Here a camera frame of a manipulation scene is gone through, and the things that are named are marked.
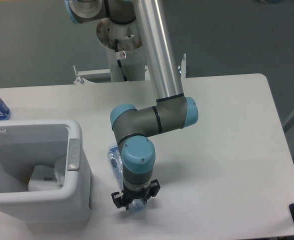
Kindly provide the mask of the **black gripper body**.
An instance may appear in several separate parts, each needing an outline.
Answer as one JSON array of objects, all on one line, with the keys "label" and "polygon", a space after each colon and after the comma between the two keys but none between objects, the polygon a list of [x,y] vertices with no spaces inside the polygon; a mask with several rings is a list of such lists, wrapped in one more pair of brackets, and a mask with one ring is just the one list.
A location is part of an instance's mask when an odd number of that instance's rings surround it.
[{"label": "black gripper body", "polygon": [[140,186],[138,189],[130,189],[125,184],[123,184],[121,203],[123,207],[127,207],[133,202],[133,200],[142,199],[147,202],[151,197],[154,196],[152,188],[150,185]]}]

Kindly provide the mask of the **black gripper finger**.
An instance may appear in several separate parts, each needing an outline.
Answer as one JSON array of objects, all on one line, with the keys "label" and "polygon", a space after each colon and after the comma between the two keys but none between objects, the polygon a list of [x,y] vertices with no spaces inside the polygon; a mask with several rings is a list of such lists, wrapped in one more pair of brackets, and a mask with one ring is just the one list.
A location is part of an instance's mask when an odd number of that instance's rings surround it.
[{"label": "black gripper finger", "polygon": [[153,198],[155,197],[158,192],[160,190],[160,184],[159,184],[159,181],[157,179],[154,179],[150,182],[150,185],[149,185],[149,192],[147,194],[147,199],[150,199],[150,198]]},{"label": "black gripper finger", "polygon": [[111,194],[111,198],[112,198],[112,201],[114,203],[114,205],[120,209],[120,208],[126,208],[127,207],[127,204],[126,204],[126,201],[125,201],[125,197],[124,197],[124,193],[123,192],[113,192]]}]

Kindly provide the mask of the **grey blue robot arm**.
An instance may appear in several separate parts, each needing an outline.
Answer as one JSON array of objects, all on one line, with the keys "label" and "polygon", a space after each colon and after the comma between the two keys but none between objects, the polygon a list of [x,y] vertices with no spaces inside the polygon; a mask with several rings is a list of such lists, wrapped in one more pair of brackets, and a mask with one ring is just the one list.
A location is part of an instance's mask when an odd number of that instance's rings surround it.
[{"label": "grey blue robot arm", "polygon": [[67,0],[75,24],[97,21],[95,34],[109,54],[110,89],[117,93],[109,122],[122,160],[121,189],[111,195],[117,208],[147,202],[169,166],[170,133],[194,125],[196,102],[186,97],[174,61],[160,0]]}]

